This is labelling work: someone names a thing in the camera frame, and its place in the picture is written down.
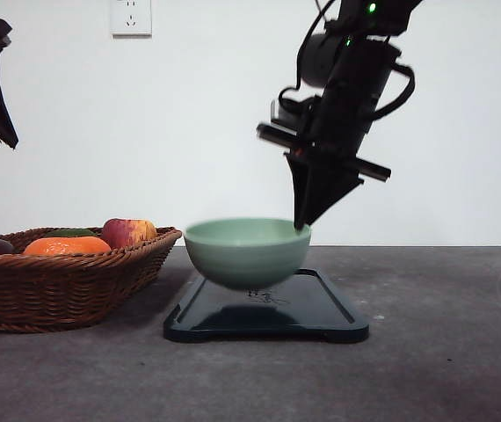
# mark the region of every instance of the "green fruit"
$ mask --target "green fruit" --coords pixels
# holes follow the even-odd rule
[[[98,237],[96,233],[88,229],[57,229],[45,234],[44,237]]]

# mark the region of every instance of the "woven basket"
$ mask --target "woven basket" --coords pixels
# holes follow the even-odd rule
[[[15,254],[0,255],[0,331],[48,332],[99,323],[157,275],[182,236],[172,227],[157,238],[98,254],[53,257],[20,253],[54,228],[1,235]],[[100,233],[100,228],[91,228]]]

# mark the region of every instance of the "white wall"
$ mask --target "white wall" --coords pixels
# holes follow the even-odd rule
[[[20,137],[0,145],[0,233],[293,217],[283,149],[255,126],[294,82],[313,0],[156,0],[153,12],[152,39],[114,40],[106,0],[0,0]],[[341,200],[313,243],[501,244],[501,0],[426,0],[395,44],[417,91],[359,153],[393,175]]]

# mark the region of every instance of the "bowl rim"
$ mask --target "bowl rim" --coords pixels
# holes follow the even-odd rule
[[[191,224],[189,227],[187,227],[184,230],[184,239],[186,242],[196,242],[198,244],[204,244],[204,245],[210,245],[210,246],[225,246],[229,248],[249,248],[249,247],[261,247],[261,246],[280,246],[284,244],[294,244],[301,242],[305,239],[310,239],[311,238],[311,227],[308,224],[305,224],[303,226],[303,229],[301,231],[296,230],[297,236],[292,237],[291,239],[282,239],[282,240],[271,240],[271,241],[264,241],[264,240],[255,240],[255,241],[225,241],[225,240],[217,240],[217,239],[210,239],[208,237],[204,236],[198,236],[194,235],[191,233],[192,229],[196,229],[199,226],[204,226],[207,224],[211,223],[217,223],[217,222],[242,222],[242,221],[268,221],[268,222],[283,222],[283,223],[291,223],[293,225],[293,222],[291,220],[286,220],[283,218],[269,218],[269,217],[232,217],[232,218],[217,218],[213,220],[206,220],[203,222],[196,222],[194,224]]]

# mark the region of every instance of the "logo on tray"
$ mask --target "logo on tray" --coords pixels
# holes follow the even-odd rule
[[[276,290],[249,290],[247,297],[251,302],[274,303],[276,305],[288,305],[289,301],[276,297]]]

